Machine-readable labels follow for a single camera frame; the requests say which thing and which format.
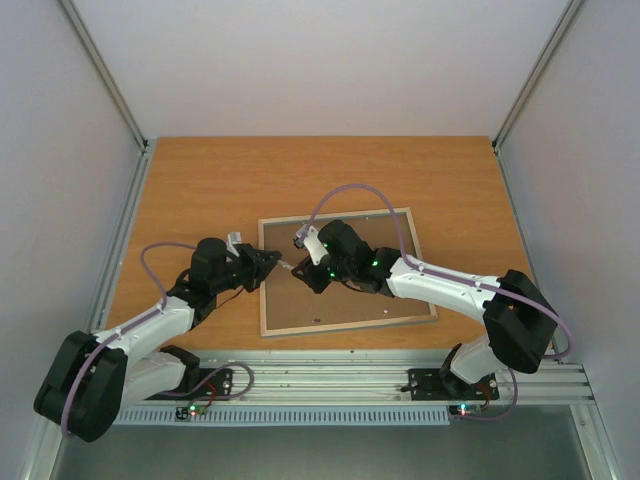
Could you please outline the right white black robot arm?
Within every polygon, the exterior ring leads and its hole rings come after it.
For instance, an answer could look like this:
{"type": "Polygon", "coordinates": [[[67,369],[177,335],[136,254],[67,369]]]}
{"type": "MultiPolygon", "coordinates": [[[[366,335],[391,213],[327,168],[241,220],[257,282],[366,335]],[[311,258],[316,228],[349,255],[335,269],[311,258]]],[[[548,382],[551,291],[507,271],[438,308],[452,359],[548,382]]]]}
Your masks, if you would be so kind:
{"type": "Polygon", "coordinates": [[[307,255],[292,274],[316,294],[338,282],[367,294],[441,306],[482,324],[484,334],[454,346],[438,371],[448,399],[461,398],[504,368],[536,373],[556,330],[553,309],[520,271],[478,276],[428,264],[402,249],[373,249],[341,220],[321,229],[301,227],[294,245],[307,255]]]}

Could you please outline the turquoise picture frame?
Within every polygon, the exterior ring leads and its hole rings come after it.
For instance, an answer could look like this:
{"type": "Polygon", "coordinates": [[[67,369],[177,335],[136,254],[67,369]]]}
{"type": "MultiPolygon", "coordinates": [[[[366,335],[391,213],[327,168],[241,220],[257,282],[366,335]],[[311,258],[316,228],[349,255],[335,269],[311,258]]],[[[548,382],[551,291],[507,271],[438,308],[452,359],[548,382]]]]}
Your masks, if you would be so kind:
{"type": "MultiPolygon", "coordinates": [[[[396,208],[395,212],[407,253],[422,259],[411,209],[396,208]]],[[[280,251],[281,260],[286,264],[274,268],[260,286],[262,337],[437,322],[436,308],[429,303],[356,293],[339,282],[332,282],[322,294],[315,294],[294,278],[289,265],[295,267],[306,253],[294,247],[293,237],[307,219],[308,216],[291,216],[258,220],[259,248],[280,251]]],[[[399,248],[395,226],[387,210],[319,214],[313,225],[319,230],[334,219],[352,226],[372,248],[399,248]]]]}

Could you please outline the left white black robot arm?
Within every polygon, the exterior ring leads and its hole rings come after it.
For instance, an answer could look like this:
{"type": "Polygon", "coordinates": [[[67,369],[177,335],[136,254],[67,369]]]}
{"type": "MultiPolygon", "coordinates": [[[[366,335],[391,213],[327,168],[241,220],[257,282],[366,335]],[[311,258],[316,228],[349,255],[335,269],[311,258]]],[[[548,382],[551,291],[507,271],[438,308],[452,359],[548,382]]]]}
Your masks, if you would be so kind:
{"type": "Polygon", "coordinates": [[[189,267],[148,310],[114,328],[77,330],[64,339],[33,402],[37,414],[63,435],[92,442],[122,410],[143,400],[197,402],[204,391],[233,398],[229,389],[210,383],[227,366],[204,370],[196,355],[170,341],[199,326],[217,308],[219,294],[258,289],[282,255],[256,249],[236,234],[205,238],[191,251],[189,267]]]}

